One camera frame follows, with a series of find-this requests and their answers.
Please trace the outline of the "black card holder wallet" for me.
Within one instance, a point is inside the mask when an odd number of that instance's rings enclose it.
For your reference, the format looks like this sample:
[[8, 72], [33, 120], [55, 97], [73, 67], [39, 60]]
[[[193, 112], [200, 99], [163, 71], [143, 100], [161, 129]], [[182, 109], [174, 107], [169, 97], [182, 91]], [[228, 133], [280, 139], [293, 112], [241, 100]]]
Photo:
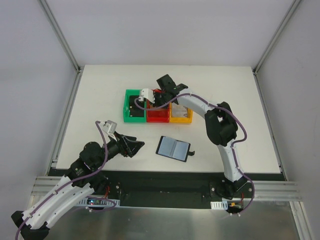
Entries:
[[161, 136], [155, 153], [185, 163], [188, 157], [195, 155], [195, 151], [190, 151], [190, 148], [191, 144], [188, 142]]

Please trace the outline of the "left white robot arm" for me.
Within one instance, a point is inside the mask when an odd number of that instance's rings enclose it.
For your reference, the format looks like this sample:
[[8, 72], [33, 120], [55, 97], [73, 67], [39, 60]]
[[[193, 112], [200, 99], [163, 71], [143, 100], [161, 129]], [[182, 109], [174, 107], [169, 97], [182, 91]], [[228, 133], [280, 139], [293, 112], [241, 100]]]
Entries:
[[15, 211], [11, 215], [18, 228], [15, 238], [45, 239], [50, 228], [80, 200], [105, 191], [108, 180], [102, 168], [107, 161], [116, 155], [132, 158], [144, 145], [136, 137], [119, 133], [103, 145], [94, 141], [87, 143], [78, 159], [41, 200], [28, 210]]

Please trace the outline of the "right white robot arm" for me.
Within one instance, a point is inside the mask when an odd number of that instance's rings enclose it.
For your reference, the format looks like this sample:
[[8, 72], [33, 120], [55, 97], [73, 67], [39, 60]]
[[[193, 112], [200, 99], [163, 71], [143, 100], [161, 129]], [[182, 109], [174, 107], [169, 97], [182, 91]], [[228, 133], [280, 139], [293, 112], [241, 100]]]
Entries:
[[218, 147], [225, 177], [225, 192], [230, 197], [237, 197], [247, 183], [244, 172], [237, 160], [237, 131], [240, 123], [233, 115], [227, 102], [211, 103], [195, 94], [187, 85], [176, 84], [168, 75], [156, 80], [160, 93], [155, 96], [155, 105], [161, 107], [167, 103], [176, 103], [186, 107], [205, 121], [209, 140]]

